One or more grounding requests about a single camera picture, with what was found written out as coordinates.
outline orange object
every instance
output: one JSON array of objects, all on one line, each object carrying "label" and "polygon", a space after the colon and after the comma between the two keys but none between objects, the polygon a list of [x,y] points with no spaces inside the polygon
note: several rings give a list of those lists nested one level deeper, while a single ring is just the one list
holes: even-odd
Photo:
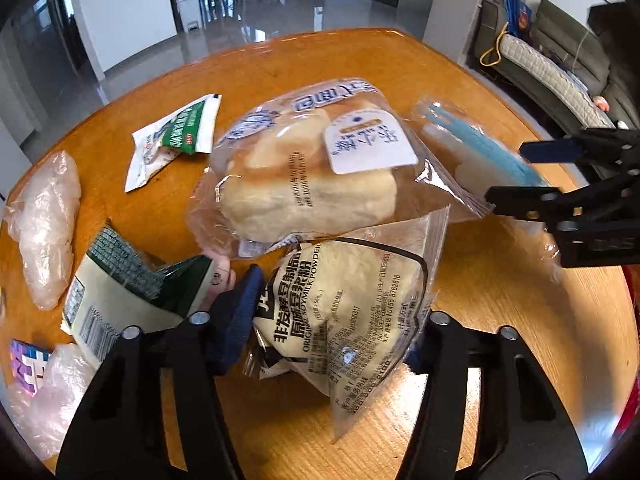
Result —
[{"label": "orange object", "polygon": [[609,103],[607,103],[607,100],[601,95],[596,95],[596,97],[593,98],[593,103],[604,113],[608,112],[610,109]]},{"label": "orange object", "polygon": [[[219,139],[247,110],[274,96],[347,76],[380,88],[405,117],[427,93],[455,103],[512,150],[537,140],[527,122],[481,82],[397,30],[306,32],[243,45],[143,84],[85,119],[53,147],[74,158],[82,185],[72,241],[74,268],[106,218],[135,247],[165,261],[200,253],[184,223],[184,211],[207,156],[179,156],[145,187],[126,194],[130,134],[135,130],[204,94],[223,92],[216,120]],[[576,189],[562,165],[539,168],[552,186]],[[33,171],[17,184],[10,199]],[[495,216],[451,225],[438,266],[436,306],[471,328],[494,332],[503,324],[514,326],[539,359],[578,431],[597,441],[603,424],[614,425],[619,419],[638,369],[638,333],[625,280],[619,267],[592,267],[562,269],[553,282],[535,255],[536,247],[543,249],[534,239],[516,238]],[[282,254],[274,251],[258,263],[268,270]],[[231,262],[238,280],[249,264]],[[9,352],[4,349],[12,337],[46,348],[71,339],[60,330],[64,298],[50,312],[31,302],[18,245],[9,238],[5,222],[0,226],[0,285],[7,300],[0,322],[0,364],[9,381]],[[258,381],[244,376],[239,365],[215,380],[246,478],[393,480],[414,428],[426,377],[406,370],[392,375],[389,389],[336,444],[329,399],[297,374]],[[477,377],[470,384],[459,467],[470,464],[475,449]],[[163,392],[169,456],[184,465],[173,394],[168,388]]]}]

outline screw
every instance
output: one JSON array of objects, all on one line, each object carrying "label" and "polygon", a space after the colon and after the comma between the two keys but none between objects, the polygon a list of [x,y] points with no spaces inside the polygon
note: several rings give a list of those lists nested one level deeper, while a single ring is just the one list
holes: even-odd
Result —
[{"label": "screw", "polygon": [[513,326],[503,326],[500,329],[500,335],[505,339],[509,339],[510,341],[513,341],[518,338],[518,333],[516,332],[516,329],[514,329]]},{"label": "screw", "polygon": [[140,327],[131,325],[127,326],[126,329],[122,331],[122,337],[124,339],[135,339],[140,335]]},{"label": "screw", "polygon": [[449,321],[451,321],[451,319],[449,318],[449,316],[447,316],[447,314],[439,310],[431,313],[431,320],[436,325],[448,325]]},{"label": "screw", "polygon": [[575,222],[571,222],[570,220],[562,220],[561,222],[558,222],[556,228],[558,229],[558,231],[577,231],[578,224]]},{"label": "screw", "polygon": [[192,325],[204,325],[209,322],[211,316],[208,312],[204,312],[203,310],[199,312],[194,312],[189,316],[189,323]]}]

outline green and white packet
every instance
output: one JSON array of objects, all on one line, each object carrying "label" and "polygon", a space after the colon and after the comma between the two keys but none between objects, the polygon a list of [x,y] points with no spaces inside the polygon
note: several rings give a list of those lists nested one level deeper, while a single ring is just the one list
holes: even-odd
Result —
[{"label": "green and white packet", "polygon": [[124,191],[144,186],[181,153],[211,153],[220,108],[219,94],[208,94],[133,133],[135,149]]}]

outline bread roll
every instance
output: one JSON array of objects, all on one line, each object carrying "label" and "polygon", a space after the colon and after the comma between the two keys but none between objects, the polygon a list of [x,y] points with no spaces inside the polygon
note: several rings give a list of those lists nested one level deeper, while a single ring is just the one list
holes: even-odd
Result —
[{"label": "bread roll", "polygon": [[377,106],[352,98],[283,115],[233,153],[220,209],[239,237],[273,243],[290,233],[341,234],[393,216],[391,170],[338,175],[329,164],[324,129],[332,118],[363,108]]}]

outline blue plastic object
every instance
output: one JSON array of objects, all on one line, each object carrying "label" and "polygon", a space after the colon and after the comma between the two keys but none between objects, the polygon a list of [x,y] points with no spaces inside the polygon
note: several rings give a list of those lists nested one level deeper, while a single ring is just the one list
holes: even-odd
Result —
[{"label": "blue plastic object", "polygon": [[532,164],[545,162],[575,162],[584,155],[584,150],[573,139],[542,140],[525,142],[520,155]]},{"label": "blue plastic object", "polygon": [[205,359],[212,374],[225,375],[240,359],[263,289],[262,269],[252,264],[239,285],[221,293],[211,305],[212,334],[207,339]]},{"label": "blue plastic object", "polygon": [[547,186],[547,183],[539,176],[536,170],[526,164],[524,160],[509,152],[501,144],[495,142],[491,137],[486,136],[477,127],[457,118],[443,107],[434,108],[434,105],[431,104],[428,107],[428,111],[430,112],[428,114],[429,120],[449,130],[468,147],[484,156],[498,170],[509,175],[513,179],[513,182],[510,183],[511,186]]}]

